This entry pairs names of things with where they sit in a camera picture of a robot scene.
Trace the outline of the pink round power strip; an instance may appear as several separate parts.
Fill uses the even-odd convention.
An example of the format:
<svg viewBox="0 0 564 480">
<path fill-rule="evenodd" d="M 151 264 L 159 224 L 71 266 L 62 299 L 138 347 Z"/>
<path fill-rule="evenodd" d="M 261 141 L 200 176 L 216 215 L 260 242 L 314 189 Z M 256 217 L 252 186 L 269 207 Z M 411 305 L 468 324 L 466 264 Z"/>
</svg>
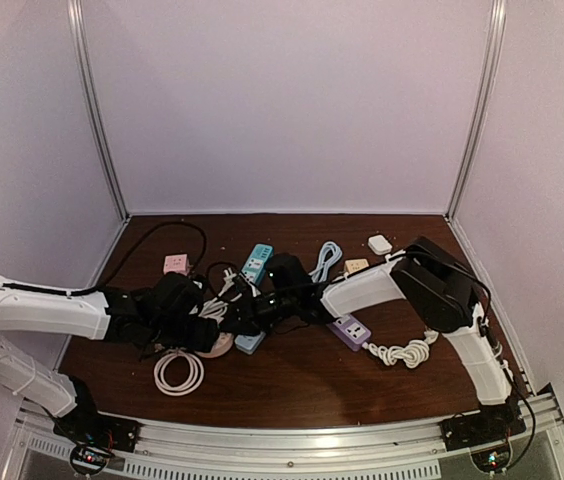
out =
<svg viewBox="0 0 564 480">
<path fill-rule="evenodd" d="M 233 334 L 222 332 L 209 352 L 196 352 L 196 354 L 205 359 L 219 358 L 231 350 L 234 345 L 234 338 Z"/>
</svg>

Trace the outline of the teal power strip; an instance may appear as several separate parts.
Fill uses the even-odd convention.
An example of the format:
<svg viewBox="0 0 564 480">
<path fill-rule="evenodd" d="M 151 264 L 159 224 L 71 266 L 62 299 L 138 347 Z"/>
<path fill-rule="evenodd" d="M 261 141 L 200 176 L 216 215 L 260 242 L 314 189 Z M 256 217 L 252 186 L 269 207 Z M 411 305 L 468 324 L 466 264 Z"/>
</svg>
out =
<svg viewBox="0 0 564 480">
<path fill-rule="evenodd" d="M 273 256 L 274 248 L 267 244 L 256 244 L 243 267 L 241 275 L 251 284 L 259 286 L 265 276 L 265 264 Z"/>
</svg>

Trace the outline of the pink cube socket adapter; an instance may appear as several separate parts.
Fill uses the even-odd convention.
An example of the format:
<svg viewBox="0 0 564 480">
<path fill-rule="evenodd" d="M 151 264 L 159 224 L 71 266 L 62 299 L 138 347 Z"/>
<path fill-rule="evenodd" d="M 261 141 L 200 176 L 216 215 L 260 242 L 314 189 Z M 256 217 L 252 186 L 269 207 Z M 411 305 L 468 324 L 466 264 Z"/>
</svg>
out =
<svg viewBox="0 0 564 480">
<path fill-rule="evenodd" d="M 167 255 L 163 262 L 163 273 L 178 273 L 189 275 L 193 271 L 193 264 L 187 254 Z"/>
</svg>

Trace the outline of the beige cube socket adapter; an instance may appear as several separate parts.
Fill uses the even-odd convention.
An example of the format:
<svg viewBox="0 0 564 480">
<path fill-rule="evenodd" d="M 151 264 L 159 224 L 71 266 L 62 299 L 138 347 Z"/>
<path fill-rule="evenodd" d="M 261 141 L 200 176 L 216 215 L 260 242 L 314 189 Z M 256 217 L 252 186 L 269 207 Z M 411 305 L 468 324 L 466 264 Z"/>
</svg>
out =
<svg viewBox="0 0 564 480">
<path fill-rule="evenodd" d="M 349 276 L 367 269 L 370 263 L 365 258 L 347 259 L 344 261 L 342 275 Z"/>
</svg>

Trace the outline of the white square socket adapter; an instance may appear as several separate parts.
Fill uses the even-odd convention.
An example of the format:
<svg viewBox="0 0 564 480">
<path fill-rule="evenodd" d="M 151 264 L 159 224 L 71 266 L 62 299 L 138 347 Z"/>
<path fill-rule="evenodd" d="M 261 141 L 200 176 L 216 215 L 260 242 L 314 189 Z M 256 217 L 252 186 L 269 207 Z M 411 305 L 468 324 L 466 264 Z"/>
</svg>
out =
<svg viewBox="0 0 564 480">
<path fill-rule="evenodd" d="M 390 254 L 393 250 L 391 242 L 382 234 L 376 234 L 367 239 L 370 250 L 378 256 Z"/>
</svg>

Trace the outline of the light blue power strip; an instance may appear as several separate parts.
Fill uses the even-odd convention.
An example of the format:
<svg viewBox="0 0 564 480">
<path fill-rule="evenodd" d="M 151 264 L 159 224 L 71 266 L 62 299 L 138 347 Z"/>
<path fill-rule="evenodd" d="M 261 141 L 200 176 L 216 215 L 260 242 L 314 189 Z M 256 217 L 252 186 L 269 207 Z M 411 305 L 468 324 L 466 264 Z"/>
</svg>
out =
<svg viewBox="0 0 564 480">
<path fill-rule="evenodd" d="M 234 339 L 234 345 L 238 351 L 252 355 L 265 338 L 265 332 L 260 332 L 258 335 L 254 336 L 238 335 Z"/>
</svg>

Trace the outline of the purple usb power strip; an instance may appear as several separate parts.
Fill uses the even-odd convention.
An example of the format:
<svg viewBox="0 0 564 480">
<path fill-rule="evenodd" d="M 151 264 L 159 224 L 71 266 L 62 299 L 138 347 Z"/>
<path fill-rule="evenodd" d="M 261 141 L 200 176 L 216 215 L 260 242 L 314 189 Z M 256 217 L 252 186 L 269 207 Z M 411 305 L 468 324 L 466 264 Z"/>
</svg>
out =
<svg viewBox="0 0 564 480">
<path fill-rule="evenodd" d="M 371 338 L 371 330 L 351 314 L 340 317 L 326 327 L 353 352 L 358 352 Z"/>
</svg>

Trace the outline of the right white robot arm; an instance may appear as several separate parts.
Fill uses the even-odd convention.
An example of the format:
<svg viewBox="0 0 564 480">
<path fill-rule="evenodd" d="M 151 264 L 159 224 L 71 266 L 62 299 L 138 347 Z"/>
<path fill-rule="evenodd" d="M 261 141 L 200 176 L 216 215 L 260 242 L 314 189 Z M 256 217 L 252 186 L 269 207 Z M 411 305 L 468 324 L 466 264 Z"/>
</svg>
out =
<svg viewBox="0 0 564 480">
<path fill-rule="evenodd" d="M 326 325 L 380 304 L 405 300 L 424 325 L 446 338 L 473 382 L 482 407 L 474 430 L 481 440 L 497 440 L 513 424 L 505 405 L 513 395 L 513 376 L 488 320 L 488 287 L 455 257 L 426 237 L 419 237 L 386 260 L 331 280 L 311 279 L 299 259 L 288 253 L 271 257 L 265 271 L 273 290 L 253 295 L 237 282 L 241 296 L 230 303 L 222 328 L 238 335 L 268 332 L 298 317 Z"/>
</svg>

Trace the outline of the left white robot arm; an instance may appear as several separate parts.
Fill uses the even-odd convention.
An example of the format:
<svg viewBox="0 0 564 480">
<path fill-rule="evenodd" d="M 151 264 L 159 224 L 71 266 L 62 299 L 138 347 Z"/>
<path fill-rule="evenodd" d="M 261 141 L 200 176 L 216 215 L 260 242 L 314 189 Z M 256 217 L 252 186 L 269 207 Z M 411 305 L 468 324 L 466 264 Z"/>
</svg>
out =
<svg viewBox="0 0 564 480">
<path fill-rule="evenodd" d="M 174 272 L 151 288 L 133 291 L 110 286 L 67 290 L 0 276 L 0 332 L 209 352 L 220 328 L 216 320 L 201 317 L 203 304 L 202 289 Z M 68 429 L 83 443 L 95 444 L 105 436 L 105 421 L 83 382 L 49 370 L 7 342 L 0 342 L 0 382 L 53 417 L 66 418 Z"/>
</svg>

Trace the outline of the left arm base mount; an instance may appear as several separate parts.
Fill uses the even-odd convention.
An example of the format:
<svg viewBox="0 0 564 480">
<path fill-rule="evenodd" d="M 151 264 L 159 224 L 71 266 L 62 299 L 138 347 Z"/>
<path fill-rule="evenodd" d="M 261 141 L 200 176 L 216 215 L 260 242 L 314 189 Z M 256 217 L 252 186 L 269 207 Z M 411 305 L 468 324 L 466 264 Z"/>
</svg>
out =
<svg viewBox="0 0 564 480">
<path fill-rule="evenodd" d="M 80 406 L 51 419 L 57 435 L 106 451 L 133 452 L 140 430 L 140 423 L 135 420 L 104 415 Z"/>
</svg>

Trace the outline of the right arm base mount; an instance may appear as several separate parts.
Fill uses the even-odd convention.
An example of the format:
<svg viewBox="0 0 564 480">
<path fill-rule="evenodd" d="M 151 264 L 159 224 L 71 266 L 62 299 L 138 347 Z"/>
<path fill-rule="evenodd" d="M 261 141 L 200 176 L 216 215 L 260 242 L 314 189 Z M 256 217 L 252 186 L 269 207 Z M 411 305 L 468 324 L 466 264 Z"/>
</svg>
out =
<svg viewBox="0 0 564 480">
<path fill-rule="evenodd" d="M 518 410 L 500 407 L 457 414 L 442 420 L 439 426 L 448 451 L 501 442 L 526 431 Z"/>
</svg>

